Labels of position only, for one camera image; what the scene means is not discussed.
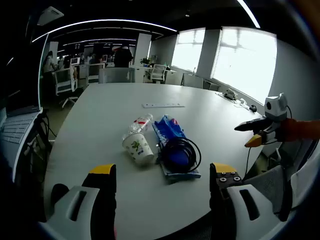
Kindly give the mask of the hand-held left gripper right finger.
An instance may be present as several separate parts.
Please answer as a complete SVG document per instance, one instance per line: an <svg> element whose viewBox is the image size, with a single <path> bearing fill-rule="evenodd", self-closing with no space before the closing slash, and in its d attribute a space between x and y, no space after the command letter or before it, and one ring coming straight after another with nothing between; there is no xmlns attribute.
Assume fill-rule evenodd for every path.
<svg viewBox="0 0 320 240"><path fill-rule="evenodd" d="M272 202L251 184L242 184L236 169L209 166L212 240L262 240L280 223Z"/></svg>

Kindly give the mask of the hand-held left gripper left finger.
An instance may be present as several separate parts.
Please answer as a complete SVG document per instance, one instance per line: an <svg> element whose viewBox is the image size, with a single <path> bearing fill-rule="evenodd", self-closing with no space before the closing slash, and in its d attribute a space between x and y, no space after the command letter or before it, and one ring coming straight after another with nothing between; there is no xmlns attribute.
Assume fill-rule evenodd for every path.
<svg viewBox="0 0 320 240"><path fill-rule="evenodd" d="M82 185L53 186L51 217L41 223L49 240L114 240L116 214L116 165L93 168Z"/></svg>

